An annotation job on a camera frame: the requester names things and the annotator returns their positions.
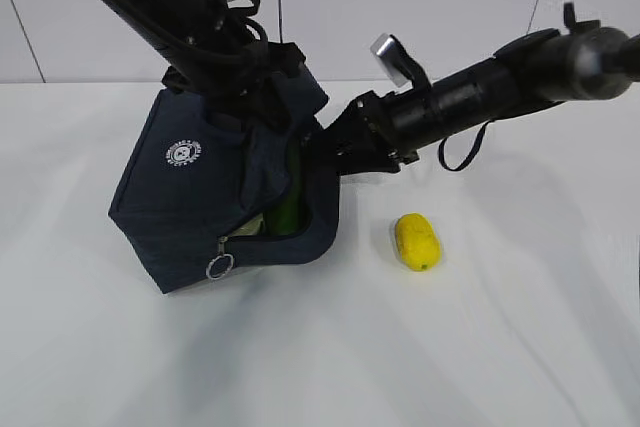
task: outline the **black robotic arm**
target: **black robotic arm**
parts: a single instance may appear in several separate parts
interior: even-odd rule
[[[251,19],[260,0],[243,8],[230,7],[229,0],[103,1],[171,64],[163,79],[168,87],[199,93],[212,110],[241,120],[253,116],[274,130],[287,128],[290,113],[269,75],[294,77],[305,58],[295,44],[268,42]],[[572,4],[564,14],[568,34],[529,34],[433,85],[395,37],[381,38],[374,54],[396,82],[411,81],[413,88],[359,96],[308,142],[308,150],[341,174],[397,172],[418,159],[421,147],[475,125],[568,100],[612,99],[640,81],[640,36],[630,39],[599,21],[578,22]]]

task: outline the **dark blue fabric bag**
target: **dark blue fabric bag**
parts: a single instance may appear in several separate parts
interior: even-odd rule
[[[320,129],[314,115],[328,98],[308,70],[274,74],[292,125],[277,134],[256,121],[230,132],[206,121],[204,99],[164,90],[158,95],[122,176],[109,216],[167,293],[229,267],[303,264],[329,249],[338,226],[339,176],[334,167],[303,162],[307,221],[288,236],[226,239],[287,195],[287,146]]]

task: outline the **yellow toy fruit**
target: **yellow toy fruit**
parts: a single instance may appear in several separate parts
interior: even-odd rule
[[[442,257],[440,242],[431,224],[420,214],[409,214],[396,224],[396,245],[411,270],[424,272]]]

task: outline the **circular logo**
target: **circular logo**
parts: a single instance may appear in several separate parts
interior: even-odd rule
[[[173,144],[165,156],[169,165],[184,167],[193,164],[202,153],[202,146],[193,140],[181,140]]]

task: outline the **zipper pull ring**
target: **zipper pull ring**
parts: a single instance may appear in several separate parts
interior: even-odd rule
[[[212,282],[216,282],[218,280],[223,279],[235,267],[235,263],[236,263],[235,257],[232,254],[227,254],[225,251],[225,244],[227,243],[228,240],[229,240],[229,237],[220,237],[218,239],[218,256],[215,259],[213,259],[211,262],[209,262],[209,265],[207,266],[207,270],[205,271],[207,278]],[[229,263],[229,265],[227,265],[227,268],[219,274],[212,274],[211,271],[213,270],[215,265],[218,262],[223,260],[226,260]]]

